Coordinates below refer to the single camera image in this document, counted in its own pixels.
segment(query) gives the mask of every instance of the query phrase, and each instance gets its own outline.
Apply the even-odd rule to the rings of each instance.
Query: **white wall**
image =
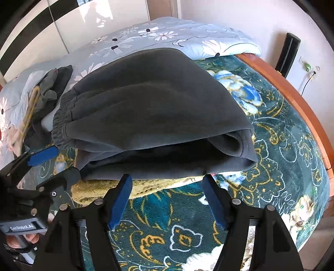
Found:
[[[298,63],[303,56],[320,72],[305,88],[303,98],[310,105],[334,146],[334,52],[321,30],[293,0],[178,0],[182,19],[212,23],[241,30],[261,47],[261,58],[275,67],[285,35],[301,39],[287,80],[299,91],[308,74]]]

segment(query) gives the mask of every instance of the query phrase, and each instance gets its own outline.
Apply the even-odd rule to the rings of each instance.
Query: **folded sweatpants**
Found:
[[[253,131],[224,86],[179,50],[163,48],[85,76],[61,97],[52,138],[78,149],[84,180],[177,179],[252,167]]]

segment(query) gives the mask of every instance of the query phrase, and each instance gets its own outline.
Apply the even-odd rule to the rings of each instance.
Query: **wooden bed frame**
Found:
[[[299,92],[273,67],[254,54],[236,55],[276,87],[308,125],[320,152],[330,179],[330,196],[334,196],[334,150],[318,118]]]

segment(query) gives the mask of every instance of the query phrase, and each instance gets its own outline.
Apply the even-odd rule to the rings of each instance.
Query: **finger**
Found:
[[[14,235],[6,235],[6,241],[11,248],[20,248],[20,244]]]
[[[39,240],[39,234],[36,234],[35,237],[31,239],[31,242],[33,244],[36,244],[38,242],[38,240]]]
[[[47,222],[50,224],[53,219],[54,219],[54,214],[49,213],[48,216],[47,216]]]
[[[24,237],[31,242],[31,240],[36,236],[36,234],[26,234]]]

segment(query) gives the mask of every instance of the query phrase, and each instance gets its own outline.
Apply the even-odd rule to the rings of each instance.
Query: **blue gripper pad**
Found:
[[[216,223],[226,230],[228,225],[225,219],[223,204],[219,200],[218,195],[223,195],[225,192],[228,194],[228,192],[225,189],[220,188],[210,174],[204,176],[202,185],[204,195],[208,201]]]
[[[50,159],[57,157],[59,151],[56,146],[51,146],[45,150],[42,150],[30,157],[28,161],[28,166],[35,167],[38,166]]]
[[[128,203],[132,191],[131,175],[124,174],[117,186],[122,185],[122,183],[124,183],[123,187],[121,188],[118,197],[116,198],[114,205],[111,208],[111,219],[108,223],[110,230],[114,230],[115,226],[119,225],[126,204]]]

